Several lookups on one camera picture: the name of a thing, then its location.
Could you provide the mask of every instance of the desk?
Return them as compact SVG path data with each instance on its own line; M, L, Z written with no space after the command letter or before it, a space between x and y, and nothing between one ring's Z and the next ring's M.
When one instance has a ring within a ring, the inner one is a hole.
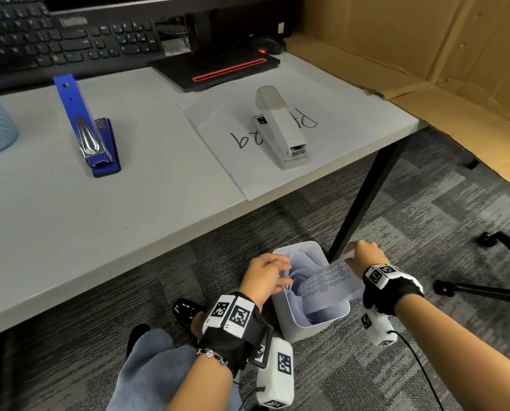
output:
M294 56L280 59L335 90L349 87ZM154 70L79 87L94 117L112 121L116 175L91 176L53 86L1 97L21 134L0 153L0 332L382 149L333 246L340 251L402 139L419 127L395 105L349 87L345 106L369 103L355 115L382 138L248 202L177 107L180 93Z

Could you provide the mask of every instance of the keyboard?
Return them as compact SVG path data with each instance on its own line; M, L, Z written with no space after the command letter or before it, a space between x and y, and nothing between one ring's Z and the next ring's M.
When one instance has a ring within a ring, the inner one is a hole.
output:
M0 92L95 76L165 57L154 22L63 26L42 0L0 0Z

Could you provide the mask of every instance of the cable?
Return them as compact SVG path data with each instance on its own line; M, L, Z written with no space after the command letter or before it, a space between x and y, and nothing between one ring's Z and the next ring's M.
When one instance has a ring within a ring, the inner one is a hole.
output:
M411 345L409 345L409 342L408 342L407 340L405 340L405 338L404 338L404 337L403 337L400 333L398 333L398 332L396 332L396 331L387 331L387 333L395 333L395 334L397 334L397 335L398 335L398 336L399 336L399 337L400 337L400 338L401 338L401 339L405 342L405 344L407 345L407 347L408 347L409 349L411 349L411 352L413 352L413 354L414 354L414 356L415 356L416 361L419 363L419 366L420 366L420 368L422 369L423 374L424 374L424 376L426 377L426 380L428 381L428 385L430 386L430 389L432 390L432 392L434 393L434 396L436 397L437 404L440 406L441 411L445 411L445 410L443 409L443 405L441 404L441 401L440 401L439 397L437 396L436 390L434 389L434 387L432 386L432 383L430 382L430 378L428 378L428 375L426 374L426 371L424 370L423 364L420 362L419 357L416 355L416 353L415 353L415 351L413 350L413 348L411 347Z
M256 392L263 392L264 391L264 386L260 386L258 388L255 388L253 391L251 391L248 396L246 397L246 399L244 400L244 402L242 402L242 405L240 405L240 407L238 408L238 411L242 411L242 408L244 407L244 405L246 404L247 400L250 399L251 395L255 394Z

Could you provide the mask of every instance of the computer mouse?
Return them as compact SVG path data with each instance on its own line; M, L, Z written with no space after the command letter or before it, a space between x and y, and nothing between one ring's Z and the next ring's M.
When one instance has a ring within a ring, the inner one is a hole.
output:
M250 37L245 43L253 50L271 55L278 55L286 49L285 40L272 36Z

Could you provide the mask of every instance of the blue stapler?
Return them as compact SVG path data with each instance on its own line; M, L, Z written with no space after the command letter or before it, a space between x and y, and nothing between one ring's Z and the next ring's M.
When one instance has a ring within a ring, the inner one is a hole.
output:
M82 157L94 177L118 173L122 168L110 120L93 120L73 75L56 76L53 81L78 140Z

